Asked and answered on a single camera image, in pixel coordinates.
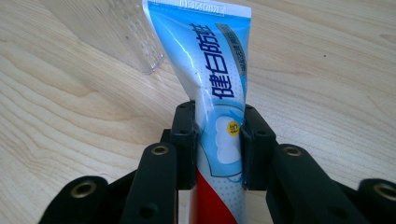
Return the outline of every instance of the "toothpaste tube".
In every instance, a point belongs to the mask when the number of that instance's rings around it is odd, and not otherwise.
[[[240,127],[251,10],[215,1],[143,0],[200,128],[190,223],[244,223]]]

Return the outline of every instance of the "metal screw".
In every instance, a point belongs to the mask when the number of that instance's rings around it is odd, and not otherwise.
[[[386,183],[378,183],[373,186],[374,191],[382,197],[396,202],[396,189]]]
[[[73,187],[70,194],[72,195],[73,198],[84,198],[94,193],[95,190],[96,190],[95,182],[91,180],[86,180]]]
[[[159,146],[159,147],[155,147],[151,150],[151,153],[156,155],[156,156],[161,156],[163,154],[168,153],[169,148],[168,147],[164,147],[164,146]]]
[[[286,154],[288,154],[289,156],[301,156],[301,151],[298,148],[295,147],[285,147],[283,148],[283,150],[285,151]]]

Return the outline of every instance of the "clear plastic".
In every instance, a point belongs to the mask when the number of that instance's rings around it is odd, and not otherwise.
[[[40,0],[79,39],[144,74],[163,59],[141,0]]]

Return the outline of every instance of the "wood grain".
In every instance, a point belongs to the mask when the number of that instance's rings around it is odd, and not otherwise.
[[[396,3],[243,1],[253,8],[247,103],[331,178],[396,182]],[[36,223],[69,181],[109,182],[188,100],[168,63],[144,76],[80,41],[37,0],[0,6],[0,222]],[[188,192],[180,192],[180,223]],[[247,193],[248,223],[271,223]]]

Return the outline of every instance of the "red stripe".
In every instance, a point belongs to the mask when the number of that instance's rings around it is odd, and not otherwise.
[[[197,170],[191,194],[190,224],[236,224],[233,214]]]

